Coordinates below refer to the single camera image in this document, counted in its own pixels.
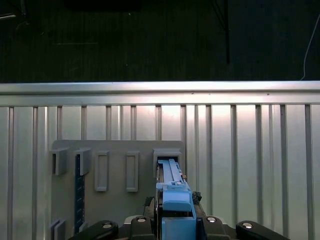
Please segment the white cable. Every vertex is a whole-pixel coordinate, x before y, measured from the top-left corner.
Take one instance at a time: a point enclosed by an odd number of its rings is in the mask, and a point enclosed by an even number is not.
[[[316,20],[316,23],[315,23],[315,26],[314,26],[314,29],[313,29],[313,33],[312,33],[312,35],[311,35],[311,38],[310,38],[310,41],[309,41],[309,44],[308,44],[308,48],[306,49],[306,52],[305,52],[304,61],[303,61],[303,77],[300,79],[300,81],[303,80],[303,79],[305,79],[305,77],[306,77],[306,60],[307,60],[307,55],[308,55],[308,52],[309,52],[309,48],[310,48],[312,39],[314,38],[314,35],[315,35],[315,32],[316,32],[319,19],[320,19],[320,13],[319,13],[318,19]]]

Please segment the blue ruler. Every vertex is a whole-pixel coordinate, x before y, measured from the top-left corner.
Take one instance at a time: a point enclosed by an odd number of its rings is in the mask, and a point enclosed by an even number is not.
[[[77,234],[80,226],[85,222],[85,176],[80,175],[79,154],[75,157],[74,173],[74,234]]]

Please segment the screw head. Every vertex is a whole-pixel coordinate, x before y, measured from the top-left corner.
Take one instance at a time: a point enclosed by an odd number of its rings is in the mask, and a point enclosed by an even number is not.
[[[252,229],[253,228],[253,226],[248,222],[243,223],[242,226],[244,226],[246,229]]]
[[[109,229],[112,227],[112,225],[110,224],[110,222],[106,222],[105,224],[103,224],[102,226],[104,229]]]
[[[144,217],[138,218],[137,220],[139,223],[144,223],[146,219]]]
[[[214,217],[212,217],[212,216],[209,216],[208,218],[207,218],[207,220],[210,222],[210,223],[214,223],[215,221],[217,221]]]

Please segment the vertical metal rib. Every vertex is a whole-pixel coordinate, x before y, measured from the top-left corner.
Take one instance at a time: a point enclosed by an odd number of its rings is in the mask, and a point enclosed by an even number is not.
[[[111,140],[111,107],[106,106],[105,110],[105,139],[106,140]]]
[[[124,138],[124,106],[120,106],[120,140]]]
[[[238,137],[237,107],[231,106],[231,164],[232,164],[232,213],[233,225],[238,222]]]
[[[14,183],[14,108],[9,108],[9,136],[8,136],[8,200],[7,200],[7,239],[13,237],[13,183]]]
[[[210,215],[213,214],[213,173],[212,173],[212,166],[213,166],[213,160],[212,160],[212,113],[211,113],[211,106],[205,107],[205,119],[206,119],[206,150],[207,150],[207,158],[208,158],[208,168],[207,168],[207,174],[210,179],[210,182],[208,183],[208,202],[210,203],[208,205],[208,213]]]
[[[32,239],[37,237],[37,166],[38,166],[38,108],[33,108],[32,123]]]
[[[271,229],[275,229],[275,172],[274,172],[274,125],[273,106],[269,105],[269,152],[270,152],[270,180],[271,180]]]
[[[181,140],[187,145],[187,107],[181,106],[180,108],[180,126],[181,126]],[[185,148],[185,174],[188,172],[188,165],[187,165],[187,148]]]
[[[62,106],[57,107],[56,113],[56,139],[62,139]]]
[[[195,190],[199,191],[199,106],[196,105],[194,109],[194,131],[195,131]]]
[[[307,191],[307,218],[308,239],[315,239],[314,223],[314,183],[312,163],[312,134],[311,134],[311,110],[310,105],[305,105],[305,147],[306,147],[306,191]]]
[[[161,106],[155,106],[155,139],[162,139],[162,111]]]
[[[137,107],[131,106],[131,140],[137,139]]]
[[[256,176],[257,176],[257,220],[263,224],[263,163],[262,163],[262,112],[261,106],[255,106],[256,127]]]
[[[281,160],[282,160],[282,215],[283,235],[289,235],[289,209],[288,209],[288,154],[287,154],[287,113],[286,106],[280,106],[281,125]]]
[[[87,139],[87,107],[81,108],[81,139]]]

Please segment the aluminum rail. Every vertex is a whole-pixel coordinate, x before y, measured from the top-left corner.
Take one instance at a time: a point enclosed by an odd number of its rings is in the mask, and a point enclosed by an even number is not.
[[[0,84],[0,106],[317,104],[320,81]]]

